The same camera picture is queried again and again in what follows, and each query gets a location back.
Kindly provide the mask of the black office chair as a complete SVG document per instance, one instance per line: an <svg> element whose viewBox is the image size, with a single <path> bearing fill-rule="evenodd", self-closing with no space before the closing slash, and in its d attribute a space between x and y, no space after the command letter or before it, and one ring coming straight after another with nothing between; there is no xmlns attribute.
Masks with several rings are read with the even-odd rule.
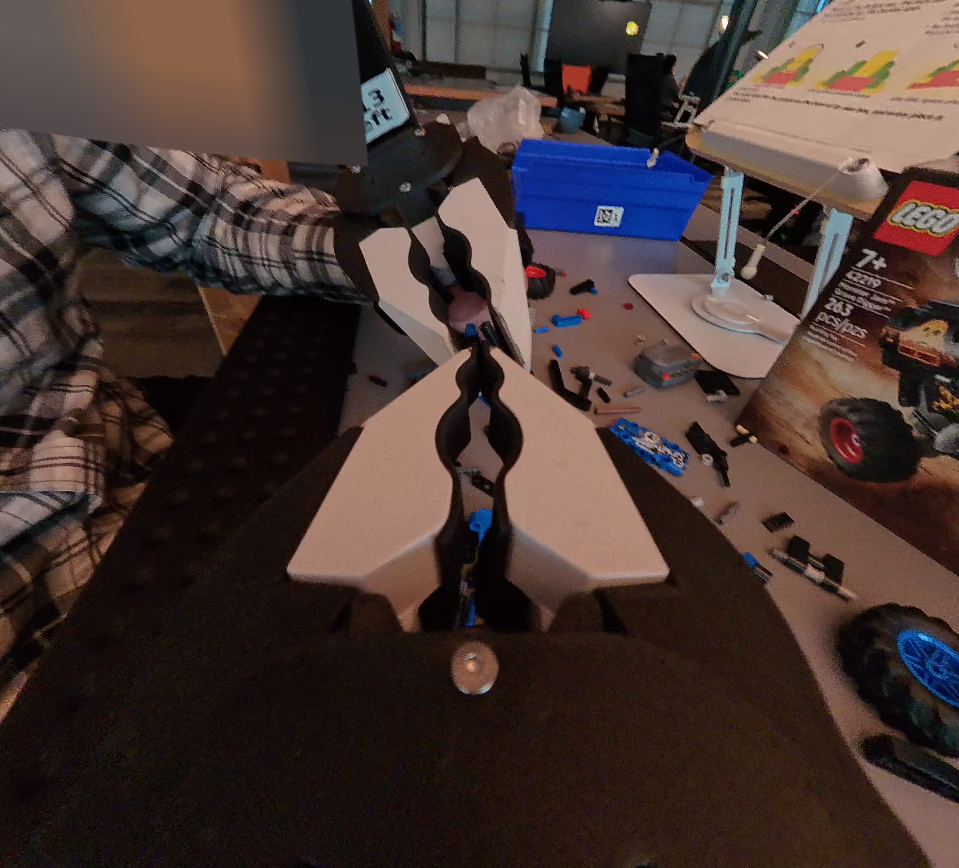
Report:
<svg viewBox="0 0 959 868"><path fill-rule="evenodd" d="M629 131L648 141L658 138L663 121L671 118L679 105L675 65L674 54L627 57L624 123Z"/></svg>

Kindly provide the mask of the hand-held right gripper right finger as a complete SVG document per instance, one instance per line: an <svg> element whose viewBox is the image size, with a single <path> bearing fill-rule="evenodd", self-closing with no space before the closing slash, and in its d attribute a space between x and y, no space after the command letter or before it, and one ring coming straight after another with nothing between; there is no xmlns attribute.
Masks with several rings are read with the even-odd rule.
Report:
<svg viewBox="0 0 959 868"><path fill-rule="evenodd" d="M492 362L519 430L518 452L500 457L506 579L551 614L594 589L664 583L665 558L593 423L503 352Z"/></svg>

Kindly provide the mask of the grey toy motor block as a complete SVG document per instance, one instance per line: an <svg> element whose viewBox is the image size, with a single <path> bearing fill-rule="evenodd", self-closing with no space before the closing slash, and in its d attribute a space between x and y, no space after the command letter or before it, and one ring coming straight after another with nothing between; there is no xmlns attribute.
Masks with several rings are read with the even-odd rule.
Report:
<svg viewBox="0 0 959 868"><path fill-rule="evenodd" d="M642 347L632 368L646 385L666 390L691 381L702 360L701 355L688 346L659 342Z"/></svg>

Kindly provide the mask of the toy truck set box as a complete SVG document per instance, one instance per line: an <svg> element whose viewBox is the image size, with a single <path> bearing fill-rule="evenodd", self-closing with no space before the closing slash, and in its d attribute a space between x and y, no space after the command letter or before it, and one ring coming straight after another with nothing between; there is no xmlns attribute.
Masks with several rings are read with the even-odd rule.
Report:
<svg viewBox="0 0 959 868"><path fill-rule="evenodd" d="M737 420L953 573L957 262L953 155L893 179Z"/></svg>

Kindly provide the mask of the computer monitor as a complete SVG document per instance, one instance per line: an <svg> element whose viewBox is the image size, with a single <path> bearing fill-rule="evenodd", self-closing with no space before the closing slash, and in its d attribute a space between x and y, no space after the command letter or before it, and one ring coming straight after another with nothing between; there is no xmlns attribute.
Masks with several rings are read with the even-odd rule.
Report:
<svg viewBox="0 0 959 868"><path fill-rule="evenodd" d="M544 59L625 75L651 11L646 0L552 0Z"/></svg>

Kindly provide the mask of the blue bin with white tag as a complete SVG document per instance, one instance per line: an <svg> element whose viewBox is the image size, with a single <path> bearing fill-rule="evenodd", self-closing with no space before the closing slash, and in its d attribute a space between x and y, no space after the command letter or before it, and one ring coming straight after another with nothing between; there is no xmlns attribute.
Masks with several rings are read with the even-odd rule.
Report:
<svg viewBox="0 0 959 868"><path fill-rule="evenodd" d="M712 176L665 152L525 140L511 166L515 207L528 229L676 241Z"/></svg>

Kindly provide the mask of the black angled toy beam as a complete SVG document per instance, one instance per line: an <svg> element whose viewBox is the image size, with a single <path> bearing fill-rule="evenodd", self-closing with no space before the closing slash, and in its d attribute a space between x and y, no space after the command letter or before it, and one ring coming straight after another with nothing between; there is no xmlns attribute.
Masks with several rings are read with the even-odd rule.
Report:
<svg viewBox="0 0 959 868"><path fill-rule="evenodd" d="M862 757L919 788L958 803L958 768L913 742L889 734L875 734L859 744Z"/></svg>

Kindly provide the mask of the instruction booklet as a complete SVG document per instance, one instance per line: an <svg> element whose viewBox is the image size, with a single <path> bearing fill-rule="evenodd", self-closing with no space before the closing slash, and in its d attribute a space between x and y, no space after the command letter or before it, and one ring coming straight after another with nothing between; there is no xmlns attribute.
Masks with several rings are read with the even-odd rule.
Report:
<svg viewBox="0 0 959 868"><path fill-rule="evenodd" d="M957 155L957 0L835 0L702 111L690 147L879 169Z"/></svg>

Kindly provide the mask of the person's left hand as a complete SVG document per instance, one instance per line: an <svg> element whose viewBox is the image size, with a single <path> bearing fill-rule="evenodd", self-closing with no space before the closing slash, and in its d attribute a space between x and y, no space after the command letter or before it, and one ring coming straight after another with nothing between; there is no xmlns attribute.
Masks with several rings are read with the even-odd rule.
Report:
<svg viewBox="0 0 959 868"><path fill-rule="evenodd" d="M462 289L454 292L448 307L448 323L453 331L464 335L469 324L480 330L492 322L488 302L480 294Z"/></svg>

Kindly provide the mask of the black dotted mat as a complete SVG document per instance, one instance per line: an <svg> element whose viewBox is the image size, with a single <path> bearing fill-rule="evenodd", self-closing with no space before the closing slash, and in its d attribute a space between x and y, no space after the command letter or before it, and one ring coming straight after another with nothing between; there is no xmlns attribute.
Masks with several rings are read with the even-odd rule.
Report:
<svg viewBox="0 0 959 868"><path fill-rule="evenodd" d="M361 308L261 299L64 629L111 639L165 609L257 506L337 436Z"/></svg>

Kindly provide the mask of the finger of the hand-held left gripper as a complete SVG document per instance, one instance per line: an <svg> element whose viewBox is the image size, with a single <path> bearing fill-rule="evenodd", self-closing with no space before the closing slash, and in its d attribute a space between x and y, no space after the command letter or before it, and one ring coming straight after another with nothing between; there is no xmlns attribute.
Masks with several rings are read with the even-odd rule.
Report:
<svg viewBox="0 0 959 868"><path fill-rule="evenodd" d="M406 227L379 227L361 241L361 254L376 291L376 307L431 361L441 366L458 349L446 303L431 281L429 256Z"/></svg>
<svg viewBox="0 0 959 868"><path fill-rule="evenodd" d="M532 325L518 232L479 179L453 187L438 208L443 252L459 289L488 302L497 336L513 360L532 364Z"/></svg>

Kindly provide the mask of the clear plastic bag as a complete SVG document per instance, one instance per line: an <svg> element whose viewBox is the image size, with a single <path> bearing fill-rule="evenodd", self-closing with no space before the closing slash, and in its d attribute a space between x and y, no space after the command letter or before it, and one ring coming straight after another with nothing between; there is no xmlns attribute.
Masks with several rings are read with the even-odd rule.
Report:
<svg viewBox="0 0 959 868"><path fill-rule="evenodd" d="M542 108L534 92L517 85L476 101L467 110L466 121L480 144L496 154L503 145L518 146L524 140L541 140L544 137Z"/></svg>

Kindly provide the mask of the person's plaid shirt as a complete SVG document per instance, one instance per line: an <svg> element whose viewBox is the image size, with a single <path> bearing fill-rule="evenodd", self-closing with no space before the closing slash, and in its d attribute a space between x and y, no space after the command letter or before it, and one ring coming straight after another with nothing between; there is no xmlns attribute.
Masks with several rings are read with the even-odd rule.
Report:
<svg viewBox="0 0 959 868"><path fill-rule="evenodd" d="M173 443L103 362L83 301L31 322L29 355L2 339L3 690L48 648Z"/></svg>

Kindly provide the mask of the black tire blue rim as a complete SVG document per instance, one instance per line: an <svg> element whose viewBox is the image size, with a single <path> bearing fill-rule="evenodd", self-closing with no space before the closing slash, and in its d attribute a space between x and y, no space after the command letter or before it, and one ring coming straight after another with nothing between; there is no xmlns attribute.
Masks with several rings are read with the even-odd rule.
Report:
<svg viewBox="0 0 959 868"><path fill-rule="evenodd" d="M886 724L958 756L958 636L947 622L884 603L843 624L835 647L858 694Z"/></svg>

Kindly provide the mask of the grey desk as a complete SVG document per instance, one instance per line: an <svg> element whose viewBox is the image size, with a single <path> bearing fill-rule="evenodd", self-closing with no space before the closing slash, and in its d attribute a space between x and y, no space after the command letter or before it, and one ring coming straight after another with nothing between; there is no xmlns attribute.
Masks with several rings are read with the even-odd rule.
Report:
<svg viewBox="0 0 959 868"><path fill-rule="evenodd" d="M536 260L568 275L599 276L601 283L628 285L631 275L707 274L709 265L682 242L587 236L533 230ZM639 299L644 342L677 343L679 337ZM789 623L843 737L857 762L890 807L926 851L934 866L957 866L957 805L865 763L858 752L861 739L885 729L863 703L841 670L833 648L838 624L855 611L882 602L915 606L958 627L957 576L822 488L796 468L758 444L736 449L728 445L737 415L756 381L738 379L740 396L722 404L708 403L696 385L673 390L645 388L641 410L634 419L666 439L688 449L685 430L700 425L729 451L731 487L722 487L715 471L703 467L695 454L687 472L673 478L659 472L684 497L700 498L698 512L713 518L732 502L737 514L722 528L740 552L752 553L772 572L764 586ZM845 563L844 585L857 594L845 602L814 587L769 557L786 534L768 532L761 520L787 512L794 530L809 540L816 554L830 553Z"/></svg>

